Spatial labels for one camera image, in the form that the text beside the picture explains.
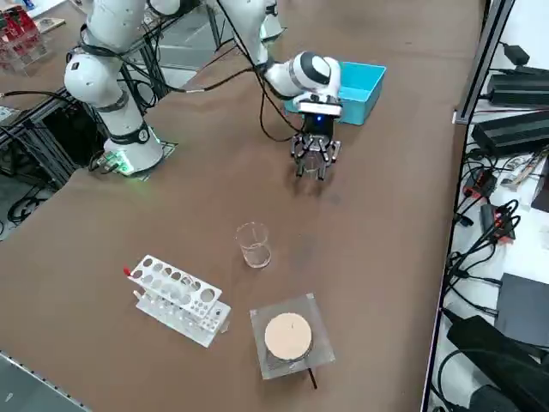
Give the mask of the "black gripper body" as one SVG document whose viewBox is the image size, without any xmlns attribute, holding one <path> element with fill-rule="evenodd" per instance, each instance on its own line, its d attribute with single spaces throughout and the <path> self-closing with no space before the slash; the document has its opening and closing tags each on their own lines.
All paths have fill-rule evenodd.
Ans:
<svg viewBox="0 0 549 412">
<path fill-rule="evenodd" d="M 334 121 L 335 117 L 333 116 L 305 113 L 301 131 L 306 135 L 325 136 L 331 140 L 334 133 Z"/>
</svg>

